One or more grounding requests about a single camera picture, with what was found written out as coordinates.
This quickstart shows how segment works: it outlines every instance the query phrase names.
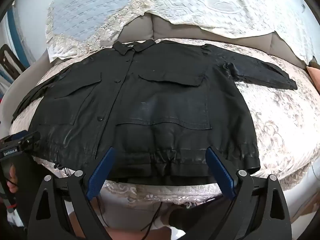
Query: white sock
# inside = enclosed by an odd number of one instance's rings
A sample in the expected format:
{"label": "white sock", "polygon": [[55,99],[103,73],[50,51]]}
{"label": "white sock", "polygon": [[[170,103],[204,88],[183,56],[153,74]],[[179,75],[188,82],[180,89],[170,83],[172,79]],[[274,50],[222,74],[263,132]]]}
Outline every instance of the white sock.
{"label": "white sock", "polygon": [[151,230],[159,229],[159,228],[163,228],[163,227],[165,227],[165,225],[162,223],[160,217],[158,217],[158,218],[152,223]]}

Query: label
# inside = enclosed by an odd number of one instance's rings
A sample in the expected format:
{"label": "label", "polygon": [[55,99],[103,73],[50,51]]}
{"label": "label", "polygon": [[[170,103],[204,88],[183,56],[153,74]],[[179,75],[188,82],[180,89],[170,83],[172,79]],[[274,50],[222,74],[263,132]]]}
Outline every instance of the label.
{"label": "label", "polygon": [[16,153],[17,151],[18,151],[18,149],[15,148],[14,150],[11,150],[11,151],[8,151],[8,152],[3,153],[3,156],[7,156],[7,155],[9,155],[9,154]]}

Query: human hand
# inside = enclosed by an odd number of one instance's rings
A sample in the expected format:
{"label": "human hand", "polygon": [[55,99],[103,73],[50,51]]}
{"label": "human hand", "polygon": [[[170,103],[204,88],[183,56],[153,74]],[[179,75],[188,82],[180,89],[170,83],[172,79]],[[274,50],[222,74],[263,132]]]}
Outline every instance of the human hand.
{"label": "human hand", "polygon": [[16,168],[14,165],[10,167],[9,174],[10,174],[10,178],[9,178],[9,181],[7,182],[7,185],[11,193],[16,193],[18,191],[18,186],[17,186],[18,178],[16,176]]}

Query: chest pocket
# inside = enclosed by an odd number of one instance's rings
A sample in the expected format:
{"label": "chest pocket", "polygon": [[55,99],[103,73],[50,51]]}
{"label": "chest pocket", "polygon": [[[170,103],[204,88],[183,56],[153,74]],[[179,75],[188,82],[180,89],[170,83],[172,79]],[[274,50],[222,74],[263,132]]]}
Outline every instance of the chest pocket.
{"label": "chest pocket", "polygon": [[172,122],[189,129],[210,129],[204,74],[144,71],[129,78],[118,124]]}
{"label": "chest pocket", "polygon": [[100,72],[80,74],[76,78],[63,78],[49,88],[40,103],[45,109],[40,118],[41,124],[46,125],[73,125],[78,116],[81,106],[95,86],[101,82]]}

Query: pocket flap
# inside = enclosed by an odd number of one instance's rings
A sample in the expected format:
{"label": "pocket flap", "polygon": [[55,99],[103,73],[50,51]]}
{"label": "pocket flap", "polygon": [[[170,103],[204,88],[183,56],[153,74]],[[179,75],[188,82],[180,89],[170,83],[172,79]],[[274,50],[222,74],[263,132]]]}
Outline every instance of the pocket flap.
{"label": "pocket flap", "polygon": [[200,86],[204,74],[201,75],[190,75],[185,73],[175,73],[168,71],[147,71],[139,74],[139,77],[148,81],[157,81],[157,82],[173,82],[187,86]]}
{"label": "pocket flap", "polygon": [[55,85],[54,98],[66,97],[78,89],[101,82],[101,72],[81,73],[74,80],[61,80],[61,84]]}

